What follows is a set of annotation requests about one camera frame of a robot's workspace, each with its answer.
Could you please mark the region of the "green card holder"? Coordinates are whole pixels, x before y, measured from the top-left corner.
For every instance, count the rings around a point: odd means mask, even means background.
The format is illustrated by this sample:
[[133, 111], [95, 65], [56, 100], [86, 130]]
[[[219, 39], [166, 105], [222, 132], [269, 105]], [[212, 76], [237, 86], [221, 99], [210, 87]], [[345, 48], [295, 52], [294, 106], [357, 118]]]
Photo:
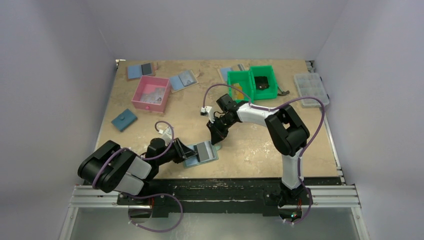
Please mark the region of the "green card holder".
[[211, 141], [207, 140], [188, 145], [188, 148], [196, 151], [198, 155], [189, 157], [183, 162], [183, 166], [186, 169], [218, 160], [218, 151], [221, 149], [221, 145], [212, 145]]

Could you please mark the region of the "grey credit card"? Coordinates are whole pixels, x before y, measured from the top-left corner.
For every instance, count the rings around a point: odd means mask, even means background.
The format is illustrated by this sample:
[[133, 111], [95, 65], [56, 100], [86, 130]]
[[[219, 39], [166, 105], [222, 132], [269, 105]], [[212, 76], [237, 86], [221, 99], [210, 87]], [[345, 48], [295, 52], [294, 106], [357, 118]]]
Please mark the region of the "grey credit card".
[[196, 149], [200, 163], [210, 161], [216, 157], [214, 148], [209, 141], [198, 143]]

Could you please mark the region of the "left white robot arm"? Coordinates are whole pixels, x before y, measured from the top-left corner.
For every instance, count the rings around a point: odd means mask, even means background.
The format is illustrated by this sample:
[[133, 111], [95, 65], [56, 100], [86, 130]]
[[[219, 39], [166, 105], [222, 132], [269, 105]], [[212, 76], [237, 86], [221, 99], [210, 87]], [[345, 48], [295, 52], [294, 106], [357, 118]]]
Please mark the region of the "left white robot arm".
[[91, 183], [94, 189], [105, 193], [124, 192], [136, 204], [142, 205], [149, 199], [145, 187], [158, 174], [161, 165], [179, 164], [197, 156], [197, 149], [184, 145], [179, 138], [171, 143], [162, 138], [152, 139], [145, 157], [109, 140], [81, 163], [77, 175]]

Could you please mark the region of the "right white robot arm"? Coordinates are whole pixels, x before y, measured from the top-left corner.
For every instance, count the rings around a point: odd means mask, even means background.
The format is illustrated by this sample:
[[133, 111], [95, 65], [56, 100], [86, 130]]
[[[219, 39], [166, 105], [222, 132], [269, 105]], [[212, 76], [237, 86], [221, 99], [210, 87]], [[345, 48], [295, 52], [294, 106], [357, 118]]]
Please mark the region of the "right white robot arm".
[[252, 123], [265, 127], [282, 157], [279, 205], [296, 204], [305, 189], [302, 186], [302, 152], [307, 146], [310, 132], [294, 108], [289, 104], [269, 108], [246, 100], [236, 102], [228, 94], [216, 102], [222, 111], [220, 116], [215, 115], [211, 106], [200, 109], [200, 114], [209, 118], [206, 126], [210, 131], [212, 145], [223, 141], [229, 128], [235, 123]]

